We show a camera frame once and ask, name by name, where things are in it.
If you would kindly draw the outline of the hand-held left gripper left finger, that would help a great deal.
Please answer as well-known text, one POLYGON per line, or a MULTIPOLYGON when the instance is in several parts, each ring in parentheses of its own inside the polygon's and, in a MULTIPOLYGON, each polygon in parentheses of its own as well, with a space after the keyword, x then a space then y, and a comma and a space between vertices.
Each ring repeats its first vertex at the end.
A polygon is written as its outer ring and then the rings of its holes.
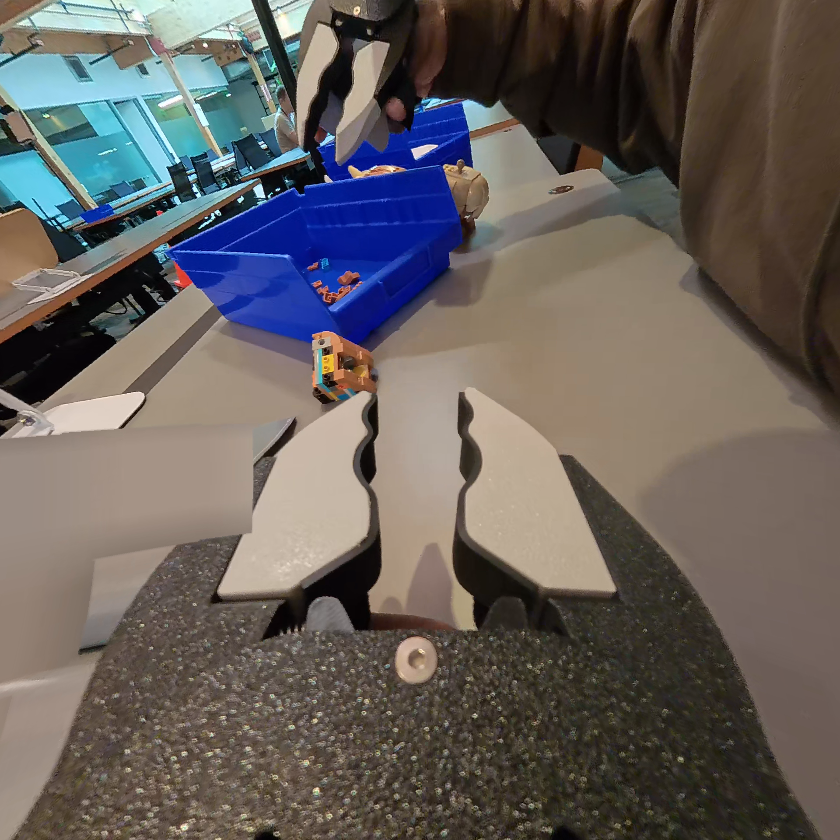
POLYGON ((361 393, 304 427, 277 454, 217 588, 221 602, 328 595, 368 604, 382 570, 375 476, 376 395, 361 393))

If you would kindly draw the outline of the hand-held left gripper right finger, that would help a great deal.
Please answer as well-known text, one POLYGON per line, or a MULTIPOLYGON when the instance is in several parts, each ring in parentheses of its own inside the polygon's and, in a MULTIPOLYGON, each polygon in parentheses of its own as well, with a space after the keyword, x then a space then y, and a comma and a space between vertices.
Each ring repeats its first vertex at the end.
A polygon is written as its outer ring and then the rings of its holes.
POLYGON ((612 600, 618 588, 562 459, 541 433, 474 387, 458 394, 453 565, 475 607, 514 597, 612 600))

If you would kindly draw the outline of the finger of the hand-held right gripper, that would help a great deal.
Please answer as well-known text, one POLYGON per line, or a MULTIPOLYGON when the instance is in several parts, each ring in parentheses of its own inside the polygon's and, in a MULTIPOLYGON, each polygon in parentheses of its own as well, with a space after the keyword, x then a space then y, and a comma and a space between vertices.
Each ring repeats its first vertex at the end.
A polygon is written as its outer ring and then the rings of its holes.
POLYGON ((389 48, 382 40, 353 44, 350 91, 343 101, 342 116, 334 132, 337 165, 346 164, 363 142, 379 152, 389 143, 388 119, 376 99, 389 48))
POLYGON ((301 32, 297 79, 297 136, 312 151, 322 119, 335 138, 335 153, 353 154, 358 142, 349 129, 339 130, 343 104, 352 81, 354 26, 350 21, 311 21, 301 32))

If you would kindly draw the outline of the blue plastic bin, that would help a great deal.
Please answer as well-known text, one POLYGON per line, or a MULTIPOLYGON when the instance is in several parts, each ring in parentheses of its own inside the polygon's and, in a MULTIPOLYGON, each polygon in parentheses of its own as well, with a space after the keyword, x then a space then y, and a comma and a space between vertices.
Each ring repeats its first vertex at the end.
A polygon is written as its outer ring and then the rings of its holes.
POLYGON ((169 254, 230 322, 360 343, 446 271, 461 241, 445 172, 432 166, 289 190, 169 254), (330 270, 308 271, 322 258, 330 270), (310 284, 346 270, 362 285, 327 307, 310 284))
POLYGON ((461 102, 416 112, 411 130, 391 134, 383 152, 363 142, 346 164, 338 165, 335 160, 335 142, 322 143, 319 151, 325 170, 334 182, 350 178, 348 165, 362 170, 380 164, 398 165, 412 170, 456 164, 458 160, 473 165, 469 126, 461 102), (436 144, 437 148, 415 161, 410 149, 422 144, 436 144))

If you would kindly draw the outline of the pile of brown bricks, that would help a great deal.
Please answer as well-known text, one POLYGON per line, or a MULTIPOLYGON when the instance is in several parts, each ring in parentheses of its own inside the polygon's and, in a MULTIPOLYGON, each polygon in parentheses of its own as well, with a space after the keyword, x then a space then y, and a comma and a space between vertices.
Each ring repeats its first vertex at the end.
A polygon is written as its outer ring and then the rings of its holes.
POLYGON ((314 280, 310 286, 327 307, 337 305, 341 300, 362 285, 362 278, 358 272, 346 270, 337 278, 330 281, 314 280))

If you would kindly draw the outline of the person's right forearm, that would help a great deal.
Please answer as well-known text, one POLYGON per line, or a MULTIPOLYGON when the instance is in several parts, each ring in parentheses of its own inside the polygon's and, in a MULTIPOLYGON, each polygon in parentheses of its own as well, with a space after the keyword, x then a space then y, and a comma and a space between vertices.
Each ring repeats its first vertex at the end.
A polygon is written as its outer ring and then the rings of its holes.
POLYGON ((689 254, 838 393, 839 2, 441 2, 433 90, 679 189, 689 254))

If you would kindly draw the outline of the long office desk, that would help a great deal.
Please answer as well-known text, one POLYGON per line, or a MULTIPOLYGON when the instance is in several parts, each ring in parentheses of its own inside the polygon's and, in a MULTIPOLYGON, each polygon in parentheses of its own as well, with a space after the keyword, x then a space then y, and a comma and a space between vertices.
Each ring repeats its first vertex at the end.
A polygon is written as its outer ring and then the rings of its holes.
POLYGON ((36 294, 33 292, 11 291, 2 301, 1 341, 44 320, 159 246, 169 244, 177 235, 246 194, 258 183, 258 178, 251 178, 223 191, 176 206, 74 258, 66 264, 66 269, 78 273, 82 282, 58 296, 35 303, 36 294))
MULTIPOLYGON (((301 161, 309 160, 310 156, 304 151, 295 150, 274 158, 270 163, 260 167, 258 170, 240 174, 235 166, 235 155, 228 154, 224 157, 217 158, 215 161, 211 161, 209 166, 211 167, 214 178, 221 184, 219 188, 223 190, 240 181, 254 181, 259 179, 263 174, 267 175, 269 172, 280 172, 298 165, 301 161)), ((81 234, 84 231, 98 226, 113 226, 125 217, 136 217, 137 214, 144 212, 147 207, 156 207, 160 203, 167 203, 173 197, 175 197, 175 194, 172 182, 146 187, 143 190, 117 199, 111 203, 114 208, 114 215, 112 217, 96 224, 86 225, 78 216, 70 220, 64 226, 64 229, 74 234, 81 234)))

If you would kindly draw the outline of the grey desk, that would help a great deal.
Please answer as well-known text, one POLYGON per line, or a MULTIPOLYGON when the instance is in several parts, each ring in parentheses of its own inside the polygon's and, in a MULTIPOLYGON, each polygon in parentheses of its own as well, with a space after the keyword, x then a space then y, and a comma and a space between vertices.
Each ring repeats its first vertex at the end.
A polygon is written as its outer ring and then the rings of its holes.
POLYGON ((838 838, 838 417, 598 172, 478 140, 491 200, 365 343, 381 371, 377 611, 469 625, 459 393, 563 457, 642 583, 566 637, 275 635, 164 560, 101 654, 2 689, 2 838, 838 838), (573 191, 549 190, 572 184, 573 191))

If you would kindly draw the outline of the person's right hand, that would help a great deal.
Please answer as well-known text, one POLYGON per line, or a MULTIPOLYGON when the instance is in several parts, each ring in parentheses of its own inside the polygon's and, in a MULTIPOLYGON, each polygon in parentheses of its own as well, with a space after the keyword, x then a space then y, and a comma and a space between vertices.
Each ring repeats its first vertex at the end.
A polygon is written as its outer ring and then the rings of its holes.
POLYGON ((407 69, 415 93, 424 99, 432 90, 447 55, 448 2, 421 1, 413 27, 407 69))

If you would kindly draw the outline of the black pole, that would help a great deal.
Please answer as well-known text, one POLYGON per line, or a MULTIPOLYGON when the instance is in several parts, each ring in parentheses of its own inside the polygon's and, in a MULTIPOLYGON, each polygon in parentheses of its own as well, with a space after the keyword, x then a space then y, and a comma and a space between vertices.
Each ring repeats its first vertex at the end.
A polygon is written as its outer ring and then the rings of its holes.
POLYGON ((280 87, 285 88, 291 99, 291 103, 295 106, 295 97, 297 95, 297 77, 290 59, 287 54, 285 43, 280 35, 275 15, 272 12, 270 3, 268 1, 253 1, 252 5, 255 9, 259 26, 269 48, 269 52, 275 61, 276 69, 280 78, 280 87))

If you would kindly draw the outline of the tan brick animal figure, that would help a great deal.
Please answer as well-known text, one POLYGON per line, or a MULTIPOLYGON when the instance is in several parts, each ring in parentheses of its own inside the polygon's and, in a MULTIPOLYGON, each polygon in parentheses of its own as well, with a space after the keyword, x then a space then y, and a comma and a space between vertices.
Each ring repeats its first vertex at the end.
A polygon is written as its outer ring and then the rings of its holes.
POLYGON ((476 220, 489 202, 487 179, 463 160, 456 164, 443 164, 448 185, 458 210, 461 227, 467 238, 476 231, 476 220))

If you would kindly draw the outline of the brown yellow brick assembly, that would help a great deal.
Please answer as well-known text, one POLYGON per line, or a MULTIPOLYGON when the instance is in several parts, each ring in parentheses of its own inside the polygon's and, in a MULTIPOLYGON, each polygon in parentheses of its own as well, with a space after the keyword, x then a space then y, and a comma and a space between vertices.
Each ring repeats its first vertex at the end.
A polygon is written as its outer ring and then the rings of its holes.
POLYGON ((313 396, 324 405, 345 402, 363 393, 377 392, 372 354, 334 332, 311 337, 313 396))

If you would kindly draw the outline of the white tablet stand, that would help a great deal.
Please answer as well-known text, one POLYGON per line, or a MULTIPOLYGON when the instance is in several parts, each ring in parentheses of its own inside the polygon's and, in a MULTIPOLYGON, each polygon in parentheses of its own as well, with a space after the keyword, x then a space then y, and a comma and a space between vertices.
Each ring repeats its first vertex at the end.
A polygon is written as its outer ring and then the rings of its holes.
POLYGON ((35 296, 26 302, 27 306, 34 306, 60 297, 90 277, 92 274, 81 275, 73 270, 41 268, 12 280, 10 285, 17 290, 34 294, 35 296))
POLYGON ((144 403, 145 394, 129 392, 41 409, 1 391, 2 406, 16 414, 16 424, 10 432, 13 438, 116 430, 123 427, 144 403))

